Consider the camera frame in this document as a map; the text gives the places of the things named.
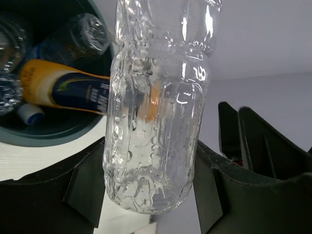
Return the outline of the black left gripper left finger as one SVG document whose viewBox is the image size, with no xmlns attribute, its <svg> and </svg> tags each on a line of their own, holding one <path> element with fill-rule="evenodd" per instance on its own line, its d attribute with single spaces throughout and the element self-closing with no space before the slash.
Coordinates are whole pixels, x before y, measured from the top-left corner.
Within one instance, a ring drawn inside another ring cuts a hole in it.
<svg viewBox="0 0 312 234">
<path fill-rule="evenodd" d="M 2 234 L 92 234 L 105 185 L 101 138 L 82 151 L 19 180 L 0 183 Z"/>
</svg>

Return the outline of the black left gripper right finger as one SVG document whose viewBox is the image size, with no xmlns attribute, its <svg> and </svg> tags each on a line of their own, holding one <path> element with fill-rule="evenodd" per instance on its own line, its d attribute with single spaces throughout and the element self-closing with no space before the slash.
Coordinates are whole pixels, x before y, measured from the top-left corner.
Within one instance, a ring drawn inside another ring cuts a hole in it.
<svg viewBox="0 0 312 234">
<path fill-rule="evenodd" d="M 312 175 L 259 175 L 197 145 L 193 180 L 203 234 L 309 234 Z"/>
</svg>

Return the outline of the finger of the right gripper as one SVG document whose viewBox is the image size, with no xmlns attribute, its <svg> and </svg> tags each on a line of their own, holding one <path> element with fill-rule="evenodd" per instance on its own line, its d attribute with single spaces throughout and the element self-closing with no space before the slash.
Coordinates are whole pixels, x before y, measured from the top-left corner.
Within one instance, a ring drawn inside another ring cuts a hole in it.
<svg viewBox="0 0 312 234">
<path fill-rule="evenodd" d="M 242 161 L 238 112 L 229 103 L 218 104 L 219 148 L 231 161 Z"/>
<path fill-rule="evenodd" d="M 278 180 L 312 171 L 312 156 L 251 108 L 239 109 L 238 125 L 245 169 Z"/>
</svg>

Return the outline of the upright-lying clear ribbed bottle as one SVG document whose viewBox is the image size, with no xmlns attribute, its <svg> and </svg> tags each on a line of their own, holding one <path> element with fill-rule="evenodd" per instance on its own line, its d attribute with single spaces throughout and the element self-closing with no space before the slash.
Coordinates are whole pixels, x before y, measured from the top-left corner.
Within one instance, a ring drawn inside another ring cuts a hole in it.
<svg viewBox="0 0 312 234">
<path fill-rule="evenodd" d="M 103 169 L 108 197 L 139 214 L 188 196 L 216 46 L 219 0 L 119 0 Z"/>
</svg>

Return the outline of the orange label drink bottle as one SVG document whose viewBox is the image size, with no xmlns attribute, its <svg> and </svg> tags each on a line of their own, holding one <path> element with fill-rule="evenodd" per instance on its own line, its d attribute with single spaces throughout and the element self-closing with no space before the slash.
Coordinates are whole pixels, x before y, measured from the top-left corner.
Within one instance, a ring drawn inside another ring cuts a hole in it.
<svg viewBox="0 0 312 234">
<path fill-rule="evenodd" d="M 109 77 L 99 76 L 31 59 L 22 66 L 19 78 L 23 97 L 32 104 L 107 117 L 126 115 L 146 121 L 157 116 L 159 87 L 133 75 L 114 71 Z"/>
</svg>

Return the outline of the blue label water bottle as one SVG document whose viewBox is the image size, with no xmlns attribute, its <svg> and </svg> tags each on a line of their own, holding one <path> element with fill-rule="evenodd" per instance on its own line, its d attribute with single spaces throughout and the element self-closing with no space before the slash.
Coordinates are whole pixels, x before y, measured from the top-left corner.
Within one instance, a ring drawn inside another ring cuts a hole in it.
<svg viewBox="0 0 312 234">
<path fill-rule="evenodd" d="M 26 57 L 77 67 L 102 56 L 109 47 L 106 25 L 90 13 L 81 13 L 68 20 Z"/>
</svg>

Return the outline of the blue cap water bottle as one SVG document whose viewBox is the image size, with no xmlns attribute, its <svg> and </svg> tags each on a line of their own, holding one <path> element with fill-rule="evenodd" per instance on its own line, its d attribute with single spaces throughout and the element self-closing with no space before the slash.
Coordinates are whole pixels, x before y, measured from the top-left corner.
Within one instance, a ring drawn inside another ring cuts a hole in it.
<svg viewBox="0 0 312 234">
<path fill-rule="evenodd" d="M 13 111 L 22 100 L 22 87 L 14 73 L 29 49 L 24 21 L 6 12 L 0 13 L 0 114 Z"/>
</svg>

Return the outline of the clear bottle blue-white cap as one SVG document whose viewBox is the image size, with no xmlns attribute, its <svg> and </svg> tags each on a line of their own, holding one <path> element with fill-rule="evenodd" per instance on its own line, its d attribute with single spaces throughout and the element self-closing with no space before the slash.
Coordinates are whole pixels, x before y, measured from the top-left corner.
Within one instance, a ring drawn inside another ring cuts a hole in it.
<svg viewBox="0 0 312 234">
<path fill-rule="evenodd" d="M 25 102 L 17 109 L 17 115 L 26 125 L 32 125 L 41 121 L 45 113 L 39 106 Z"/>
</svg>

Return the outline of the dark green plastic bin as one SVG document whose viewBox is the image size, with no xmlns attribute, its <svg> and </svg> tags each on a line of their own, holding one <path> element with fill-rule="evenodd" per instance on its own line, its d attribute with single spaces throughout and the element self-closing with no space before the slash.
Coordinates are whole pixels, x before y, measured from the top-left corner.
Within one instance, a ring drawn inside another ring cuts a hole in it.
<svg viewBox="0 0 312 234">
<path fill-rule="evenodd" d="M 105 24 L 89 0 L 3 0 L 0 3 L 0 12 L 10 13 L 24 21 L 25 33 L 29 38 L 29 49 L 14 71 L 18 78 L 31 50 L 68 22 L 70 18 L 81 13 L 90 13 Z M 110 41 L 109 47 L 102 56 L 73 68 L 90 74 L 109 77 L 112 55 Z M 24 147 L 47 147 L 64 144 L 89 132 L 103 117 L 84 111 L 37 105 L 44 111 L 44 118 L 32 125 L 26 125 L 17 115 L 17 109 L 25 102 L 27 101 L 23 97 L 22 87 L 21 103 L 8 114 L 0 115 L 0 140 L 2 143 Z"/>
</svg>

